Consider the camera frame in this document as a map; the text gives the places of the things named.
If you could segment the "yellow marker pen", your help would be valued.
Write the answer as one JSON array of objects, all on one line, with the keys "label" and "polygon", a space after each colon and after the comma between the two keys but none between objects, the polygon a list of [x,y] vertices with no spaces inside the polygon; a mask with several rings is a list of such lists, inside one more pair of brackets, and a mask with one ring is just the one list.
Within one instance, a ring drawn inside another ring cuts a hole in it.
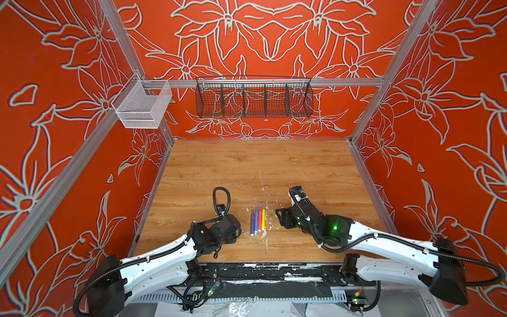
[{"label": "yellow marker pen", "polygon": [[261,229],[262,229],[262,231],[266,230],[265,219],[266,219],[266,208],[265,208],[265,206],[263,206],[261,209]]}]

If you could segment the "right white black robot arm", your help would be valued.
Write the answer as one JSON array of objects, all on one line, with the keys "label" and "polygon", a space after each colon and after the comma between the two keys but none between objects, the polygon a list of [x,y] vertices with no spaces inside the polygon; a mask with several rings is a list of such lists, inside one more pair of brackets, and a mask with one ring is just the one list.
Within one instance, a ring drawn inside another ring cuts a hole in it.
[{"label": "right white black robot arm", "polygon": [[447,239],[405,239],[340,215],[325,215],[307,199],[275,211],[282,227],[300,229],[321,248],[345,254],[341,274],[348,283],[389,281],[427,289],[455,305],[469,302],[463,260]]}]

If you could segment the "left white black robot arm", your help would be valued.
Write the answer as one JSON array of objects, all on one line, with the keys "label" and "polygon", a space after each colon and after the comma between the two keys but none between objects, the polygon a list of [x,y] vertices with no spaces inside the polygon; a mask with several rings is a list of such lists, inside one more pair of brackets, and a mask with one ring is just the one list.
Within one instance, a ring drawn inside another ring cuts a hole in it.
[{"label": "left white black robot arm", "polygon": [[116,316],[132,301],[164,287],[181,285],[201,273],[198,257],[234,244],[242,230],[233,215],[192,223],[175,241],[132,258],[108,256],[76,296],[75,316]]}]

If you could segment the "blue marker pen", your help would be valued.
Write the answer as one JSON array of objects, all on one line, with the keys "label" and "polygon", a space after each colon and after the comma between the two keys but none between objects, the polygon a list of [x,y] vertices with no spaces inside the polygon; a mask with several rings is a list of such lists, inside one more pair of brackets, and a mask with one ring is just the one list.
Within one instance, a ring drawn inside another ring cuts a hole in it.
[{"label": "blue marker pen", "polygon": [[259,230],[261,229],[261,225],[259,224],[259,220],[260,220],[260,210],[257,209],[255,210],[255,214],[254,214],[254,220],[255,220],[255,224],[254,224],[254,234],[257,235],[257,233],[259,232]]}]

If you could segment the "purple marker pen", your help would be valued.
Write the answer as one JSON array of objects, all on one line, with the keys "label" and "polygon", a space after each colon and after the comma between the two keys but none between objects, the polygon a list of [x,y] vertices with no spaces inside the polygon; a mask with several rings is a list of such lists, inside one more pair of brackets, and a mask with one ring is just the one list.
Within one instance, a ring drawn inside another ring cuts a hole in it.
[{"label": "purple marker pen", "polygon": [[254,235],[257,233],[257,228],[256,228],[256,225],[257,225],[256,215],[257,215],[257,213],[256,213],[254,210],[252,210],[252,211],[251,211],[251,215],[250,215],[250,235],[251,235],[251,236],[254,236]]}]

